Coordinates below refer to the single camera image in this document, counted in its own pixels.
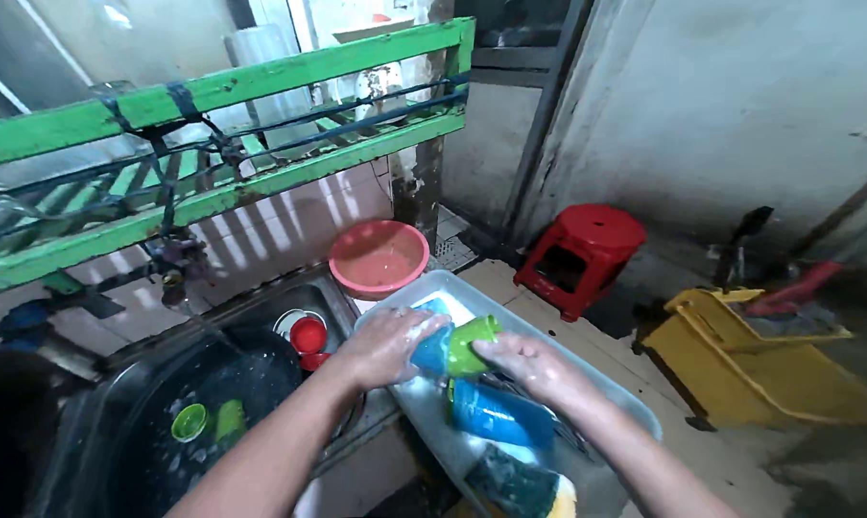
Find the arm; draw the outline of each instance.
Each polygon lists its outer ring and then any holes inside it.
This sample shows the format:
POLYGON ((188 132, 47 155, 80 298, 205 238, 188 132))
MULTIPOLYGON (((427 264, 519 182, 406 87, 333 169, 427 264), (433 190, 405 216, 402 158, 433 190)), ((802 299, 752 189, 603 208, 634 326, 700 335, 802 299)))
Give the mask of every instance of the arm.
POLYGON ((430 312, 383 310, 244 435, 171 518, 288 516, 316 457, 362 391, 411 378, 417 342, 449 322, 430 312))
POLYGON ((474 348, 512 374, 533 397, 567 416, 625 478, 651 516, 737 517, 554 347, 504 333, 497 343, 475 341, 474 348))

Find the yellow mop bucket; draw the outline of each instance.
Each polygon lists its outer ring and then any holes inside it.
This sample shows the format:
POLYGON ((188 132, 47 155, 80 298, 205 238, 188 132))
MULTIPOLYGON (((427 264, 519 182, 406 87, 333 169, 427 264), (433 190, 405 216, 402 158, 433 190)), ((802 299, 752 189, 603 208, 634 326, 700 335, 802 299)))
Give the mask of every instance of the yellow mop bucket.
POLYGON ((754 300, 762 289, 735 289, 727 293, 687 289, 670 300, 665 308, 671 312, 693 313, 707 336, 726 351, 756 351, 780 346, 814 344, 851 338, 853 334, 841 325, 829 325, 820 334, 806 336, 762 336, 735 312, 730 304, 754 300))
POLYGON ((677 389, 692 399, 700 418, 716 426, 867 424, 865 382, 809 343, 749 347, 733 340, 737 336, 726 335, 717 318, 700 316, 709 306, 694 301, 711 299, 684 291, 667 304, 670 318, 642 340, 677 376, 677 389))

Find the tiled wall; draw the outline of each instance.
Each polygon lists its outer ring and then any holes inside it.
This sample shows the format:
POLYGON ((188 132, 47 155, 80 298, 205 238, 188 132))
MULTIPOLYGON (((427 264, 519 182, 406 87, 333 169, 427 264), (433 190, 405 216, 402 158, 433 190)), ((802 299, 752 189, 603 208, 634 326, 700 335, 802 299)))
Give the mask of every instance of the tiled wall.
MULTIPOLYGON (((391 182, 386 159, 361 164, 286 193, 201 221, 191 229, 206 241, 214 266, 214 286, 190 285, 191 304, 206 312, 225 300, 301 265, 324 259, 335 236, 350 225, 392 218, 391 182)), ((68 272, 86 284, 125 273, 148 256, 132 246, 72 266, 68 272)), ((59 312, 51 322, 59 334, 99 354, 109 355, 146 336, 187 320, 162 303, 161 284, 146 279, 108 291, 127 311, 98 320, 81 308, 59 312)), ((0 319, 13 307, 48 294, 39 282, 0 293, 0 319)))

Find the red plastic stool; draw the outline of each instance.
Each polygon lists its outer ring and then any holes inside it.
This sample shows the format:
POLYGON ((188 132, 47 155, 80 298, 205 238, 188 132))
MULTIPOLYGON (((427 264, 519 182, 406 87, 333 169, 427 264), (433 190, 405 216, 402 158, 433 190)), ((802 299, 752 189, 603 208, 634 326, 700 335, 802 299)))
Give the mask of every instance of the red plastic stool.
POLYGON ((605 205, 575 205, 555 222, 513 276, 561 309, 561 320, 576 322, 599 300, 646 234, 628 212, 605 205))

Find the hand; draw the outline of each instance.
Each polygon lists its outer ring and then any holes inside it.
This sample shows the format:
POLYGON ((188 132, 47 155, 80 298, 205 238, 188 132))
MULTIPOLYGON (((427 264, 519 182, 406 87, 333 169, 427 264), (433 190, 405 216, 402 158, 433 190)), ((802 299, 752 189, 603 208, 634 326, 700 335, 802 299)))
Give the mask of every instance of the hand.
POLYGON ((331 358, 346 362, 364 391, 404 382, 417 373, 410 363, 417 343, 450 320, 447 314, 410 308, 381 309, 331 358))
POLYGON ((472 347, 549 406, 567 408, 584 397, 605 400, 583 372, 542 340, 498 333, 497 342, 475 340, 472 347))

